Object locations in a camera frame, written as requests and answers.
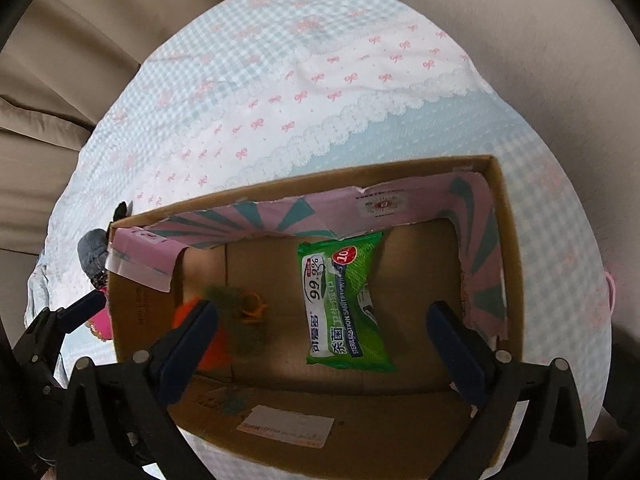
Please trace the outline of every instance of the bed sheet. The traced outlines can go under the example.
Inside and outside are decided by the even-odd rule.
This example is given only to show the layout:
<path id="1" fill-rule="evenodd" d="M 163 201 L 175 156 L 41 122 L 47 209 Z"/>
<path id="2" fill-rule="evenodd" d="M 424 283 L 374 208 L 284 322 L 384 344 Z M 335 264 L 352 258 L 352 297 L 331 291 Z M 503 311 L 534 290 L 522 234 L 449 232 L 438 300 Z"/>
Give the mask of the bed sheet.
<path id="1" fill-rule="evenodd" d="M 476 153 L 500 161 L 515 216 L 524 360 L 568 359 L 589 432 L 607 383 L 610 322 L 580 201 L 467 54 L 395 0 L 226 0 L 158 48 L 80 153 L 30 279 L 26 321 L 90 290 L 76 243 L 106 227 L 121 200 L 139 213 L 284 176 Z M 63 383 L 83 355 L 110 362 L 113 345 L 85 327 L 68 336 Z M 513 428 L 521 420 L 520 406 Z M 217 478 L 294 477 L 189 439 Z"/>

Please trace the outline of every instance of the beige curtain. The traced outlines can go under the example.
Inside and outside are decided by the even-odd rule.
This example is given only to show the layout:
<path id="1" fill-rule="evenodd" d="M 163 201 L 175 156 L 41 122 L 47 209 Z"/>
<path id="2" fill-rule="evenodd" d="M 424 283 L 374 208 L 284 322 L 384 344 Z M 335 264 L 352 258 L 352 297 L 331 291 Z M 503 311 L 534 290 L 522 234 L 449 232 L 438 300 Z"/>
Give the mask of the beige curtain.
<path id="1" fill-rule="evenodd" d="M 0 248 L 41 250 L 92 127 L 149 54 L 221 1 L 34 0 L 0 53 Z"/>

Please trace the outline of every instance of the gingham pattern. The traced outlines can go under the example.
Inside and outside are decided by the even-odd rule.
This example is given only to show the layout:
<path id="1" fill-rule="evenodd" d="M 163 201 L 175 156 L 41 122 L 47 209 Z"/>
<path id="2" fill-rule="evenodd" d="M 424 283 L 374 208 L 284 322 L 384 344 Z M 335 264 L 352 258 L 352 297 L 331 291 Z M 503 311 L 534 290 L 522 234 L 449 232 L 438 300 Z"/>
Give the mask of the gingham pattern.
<path id="1" fill-rule="evenodd" d="M 105 227 L 113 207 L 132 198 L 131 189 L 158 154 L 168 151 L 168 143 L 180 146 L 223 114 L 222 104 L 262 89 L 292 59 L 337 50 L 367 27 L 408 10 L 393 0 L 308 0 L 301 7 L 292 4 L 296 1 L 227 0 L 194 20 L 142 66 L 82 150 L 78 169 L 53 211 L 46 248 L 30 280 L 27 320 L 46 304 L 67 306 L 90 290 L 70 240 Z M 360 10 L 365 12 L 350 15 Z M 311 18 L 316 21 L 307 21 L 308 28 L 300 25 Z M 264 26 L 247 32 L 256 23 Z M 300 27 L 304 34 L 298 33 Z M 260 59 L 247 63 L 251 56 Z M 548 148 L 484 85 L 478 78 L 478 88 L 464 95 L 425 102 L 418 110 L 388 110 L 383 121 L 350 132 L 329 152 L 315 152 L 318 143 L 308 142 L 304 159 L 289 160 L 286 174 L 434 155 L 498 156 L 524 268 L 524 359 L 543 364 L 556 356 L 569 360 L 590 431 L 604 396 L 610 357 L 607 289 L 598 248 L 580 202 Z M 296 145 L 298 152 L 302 145 Z M 281 169 L 286 156 L 287 146 L 265 153 L 260 172 L 245 167 L 215 185 L 256 182 L 260 174 L 269 174 L 263 169 L 270 164 L 277 173 L 273 168 Z M 85 354 L 107 362 L 113 359 L 113 346 L 81 328 L 65 342 L 65 368 Z M 190 442 L 218 478 L 300 478 L 248 463 L 197 438 Z"/>

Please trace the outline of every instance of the orange object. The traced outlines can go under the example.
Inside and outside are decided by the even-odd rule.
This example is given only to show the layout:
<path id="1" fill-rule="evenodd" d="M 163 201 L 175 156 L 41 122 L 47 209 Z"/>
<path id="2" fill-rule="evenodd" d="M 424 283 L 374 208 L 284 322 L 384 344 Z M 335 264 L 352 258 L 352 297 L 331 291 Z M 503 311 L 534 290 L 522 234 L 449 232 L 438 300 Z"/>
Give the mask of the orange object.
<path id="1" fill-rule="evenodd" d="M 193 300 L 187 301 L 176 308 L 172 327 L 179 327 L 200 300 L 201 298 L 194 298 Z M 213 337 L 210 345 L 202 355 L 202 359 L 198 364 L 198 370 L 205 372 L 215 368 L 222 368 L 229 364 L 231 364 L 231 355 L 229 355 L 229 337 L 225 328 L 220 323 L 220 318 L 218 318 L 218 330 L 216 330 L 216 335 Z"/>

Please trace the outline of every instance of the blue gripper pad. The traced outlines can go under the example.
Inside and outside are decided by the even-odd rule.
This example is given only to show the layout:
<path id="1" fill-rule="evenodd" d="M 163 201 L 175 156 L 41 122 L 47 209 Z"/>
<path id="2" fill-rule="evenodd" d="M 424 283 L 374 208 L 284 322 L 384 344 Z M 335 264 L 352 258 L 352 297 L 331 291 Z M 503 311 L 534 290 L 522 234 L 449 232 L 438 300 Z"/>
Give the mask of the blue gripper pad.
<path id="1" fill-rule="evenodd" d="M 427 332 L 460 396 L 481 410 L 489 397 L 493 352 L 477 332 L 466 328 L 444 301 L 427 310 Z"/>

